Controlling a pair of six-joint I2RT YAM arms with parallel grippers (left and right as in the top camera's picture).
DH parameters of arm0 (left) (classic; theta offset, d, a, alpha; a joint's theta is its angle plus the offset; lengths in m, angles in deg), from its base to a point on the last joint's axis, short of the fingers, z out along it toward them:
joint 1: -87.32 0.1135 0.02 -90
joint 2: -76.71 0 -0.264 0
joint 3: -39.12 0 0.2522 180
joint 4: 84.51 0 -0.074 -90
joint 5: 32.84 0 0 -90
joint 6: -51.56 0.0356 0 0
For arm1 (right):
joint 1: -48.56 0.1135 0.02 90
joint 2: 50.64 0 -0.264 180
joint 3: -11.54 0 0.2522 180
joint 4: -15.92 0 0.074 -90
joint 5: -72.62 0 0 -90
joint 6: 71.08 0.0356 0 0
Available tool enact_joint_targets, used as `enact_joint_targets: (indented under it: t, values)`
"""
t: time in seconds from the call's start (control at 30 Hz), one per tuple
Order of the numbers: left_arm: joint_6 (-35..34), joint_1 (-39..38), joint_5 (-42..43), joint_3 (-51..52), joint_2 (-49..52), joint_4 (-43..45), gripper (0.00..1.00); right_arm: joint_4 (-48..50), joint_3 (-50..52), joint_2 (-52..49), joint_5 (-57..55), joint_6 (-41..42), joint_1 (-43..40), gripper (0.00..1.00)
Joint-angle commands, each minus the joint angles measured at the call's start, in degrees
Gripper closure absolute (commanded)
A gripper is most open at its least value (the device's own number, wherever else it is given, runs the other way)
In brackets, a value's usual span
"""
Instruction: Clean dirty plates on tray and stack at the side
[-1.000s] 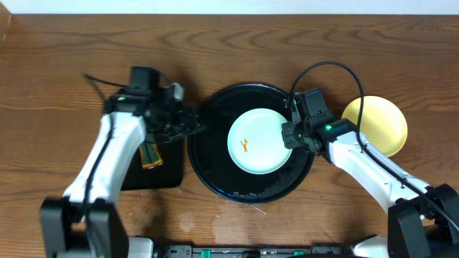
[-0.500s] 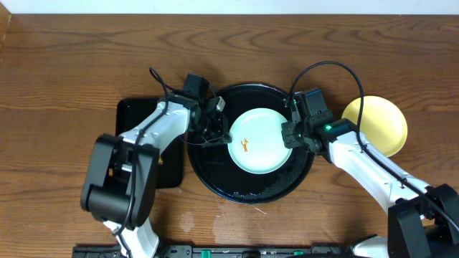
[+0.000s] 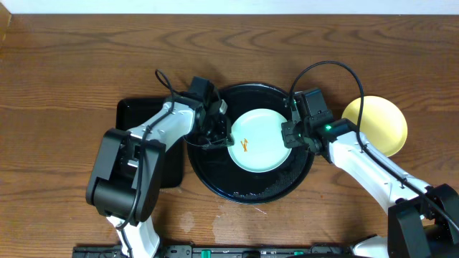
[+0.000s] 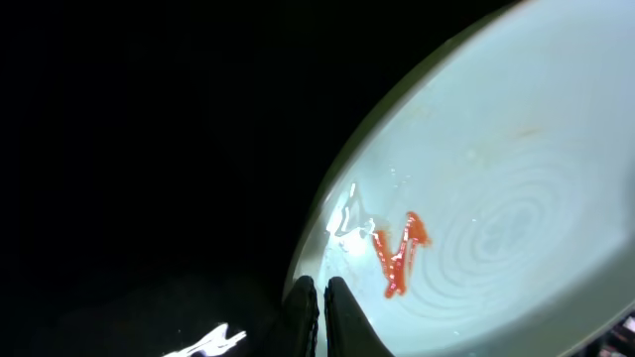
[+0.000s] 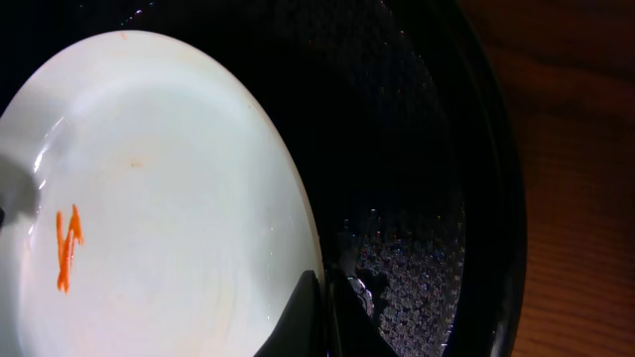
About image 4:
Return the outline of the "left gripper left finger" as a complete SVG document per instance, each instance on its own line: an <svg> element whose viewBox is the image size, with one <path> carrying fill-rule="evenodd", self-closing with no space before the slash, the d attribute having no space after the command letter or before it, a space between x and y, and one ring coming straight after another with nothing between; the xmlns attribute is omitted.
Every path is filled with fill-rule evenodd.
<svg viewBox="0 0 635 357"><path fill-rule="evenodd" d="M261 356L315 357L318 317L314 280L301 276L283 300L281 311L261 345Z"/></svg>

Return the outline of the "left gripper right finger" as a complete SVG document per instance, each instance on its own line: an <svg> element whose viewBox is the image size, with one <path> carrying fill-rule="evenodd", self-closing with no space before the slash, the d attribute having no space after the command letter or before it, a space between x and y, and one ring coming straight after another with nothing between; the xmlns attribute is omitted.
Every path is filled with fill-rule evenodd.
<svg viewBox="0 0 635 357"><path fill-rule="evenodd" d="M328 281L324 308L328 357L394 357L342 277Z"/></svg>

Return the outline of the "mint plate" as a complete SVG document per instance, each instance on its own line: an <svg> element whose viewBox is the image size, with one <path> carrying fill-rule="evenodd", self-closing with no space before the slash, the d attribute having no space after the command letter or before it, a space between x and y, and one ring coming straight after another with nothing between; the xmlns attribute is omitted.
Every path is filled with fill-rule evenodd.
<svg viewBox="0 0 635 357"><path fill-rule="evenodd" d="M432 245L385 298L372 243ZM634 306L634 4L532 0L445 42L368 114L287 274L342 277L397 356L568 356Z"/></svg>

